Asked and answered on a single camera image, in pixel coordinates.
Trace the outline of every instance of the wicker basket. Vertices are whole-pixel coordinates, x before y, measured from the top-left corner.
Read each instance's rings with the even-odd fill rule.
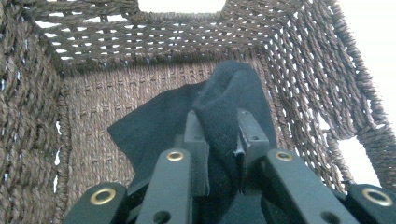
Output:
[[[396,191],[395,137],[333,0],[228,0],[213,14],[147,13],[136,0],[3,0],[0,43],[1,223],[60,223],[87,188],[129,184],[133,168],[106,128],[226,59],[260,74],[278,144],[326,185],[353,182],[337,141],[357,136]]]

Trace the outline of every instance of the metal grommet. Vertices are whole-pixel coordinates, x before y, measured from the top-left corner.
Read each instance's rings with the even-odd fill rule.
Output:
[[[98,198],[100,194],[106,194],[106,196],[104,198]],[[116,196],[116,191],[114,189],[111,188],[99,189],[91,196],[91,203],[94,205],[102,205],[113,200],[115,196]]]
[[[293,157],[289,153],[286,153],[286,152],[277,152],[276,157],[282,161],[292,161],[293,160]]]
[[[391,206],[393,205],[392,199],[384,192],[377,189],[366,188],[361,191],[364,198],[368,199],[372,203],[376,203],[381,206]]]
[[[169,161],[181,161],[183,157],[184,157],[183,153],[178,151],[171,152],[166,156],[166,158],[168,158]]]

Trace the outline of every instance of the woven basket wall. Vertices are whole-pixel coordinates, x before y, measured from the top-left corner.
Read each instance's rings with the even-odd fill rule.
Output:
[[[213,14],[156,14],[136,0],[3,0],[0,43],[1,223],[60,223],[87,188],[129,184],[133,168],[106,128],[227,59],[260,74],[278,144],[326,185],[353,182],[338,141],[357,136],[381,185],[396,191],[395,137],[335,1],[228,0]]]

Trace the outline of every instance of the black fabric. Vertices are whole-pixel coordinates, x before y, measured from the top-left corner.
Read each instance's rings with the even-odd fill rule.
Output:
[[[193,109],[210,145],[210,197],[203,199],[203,222],[219,223],[233,202],[240,178],[234,156],[238,107],[254,116],[267,134],[270,147],[276,147],[270,109],[257,73],[248,64],[235,61],[219,64],[207,82],[159,94],[114,123],[108,131],[134,167],[133,185],[152,174],[159,155],[172,147],[177,134],[184,133],[187,114]],[[252,207],[245,201],[243,204]]]

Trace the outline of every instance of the gap in weave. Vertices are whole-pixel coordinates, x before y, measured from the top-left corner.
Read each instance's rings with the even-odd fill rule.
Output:
[[[1,135],[2,136],[4,136],[6,134],[6,128],[2,128],[2,130],[1,130]],[[9,157],[10,157],[10,155],[9,155],[9,153],[7,154],[7,161],[9,161]],[[5,170],[5,173],[4,173],[4,176],[3,176],[3,178],[4,178],[4,183],[8,180],[8,176],[9,176],[9,173],[8,173],[8,168]]]
[[[330,130],[330,125],[320,114],[318,114],[318,123],[321,130]]]
[[[6,76],[4,76],[1,79],[0,91],[3,91],[6,88],[6,85],[7,85]]]
[[[56,121],[55,124],[56,130],[58,131],[58,134],[61,135],[61,123],[59,121]],[[58,147],[58,151],[55,154],[55,165],[58,166],[61,160],[59,159],[59,153],[61,152],[61,149]],[[56,193],[56,187],[58,185],[58,175],[55,176],[53,180],[53,192]]]
[[[145,12],[215,13],[223,9],[226,0],[139,0],[139,9]]]
[[[128,21],[127,19],[123,18],[121,15],[114,15],[114,16],[107,16],[109,22],[112,21]]]
[[[372,110],[372,104],[371,104],[371,100],[367,100],[367,105],[368,105],[368,107],[369,107],[369,114],[372,114],[373,113],[373,110]]]
[[[51,16],[51,17],[63,17],[64,14],[62,12],[54,12],[54,13],[50,13],[49,16]]]
[[[39,27],[44,27],[44,28],[51,28],[51,27],[55,27],[55,26],[59,26],[60,23],[53,23],[53,22],[48,22],[48,21],[35,21],[35,23],[39,26]]]
[[[51,33],[45,33],[45,35],[46,35],[48,38],[53,38],[53,37],[57,36],[56,34],[51,34]]]

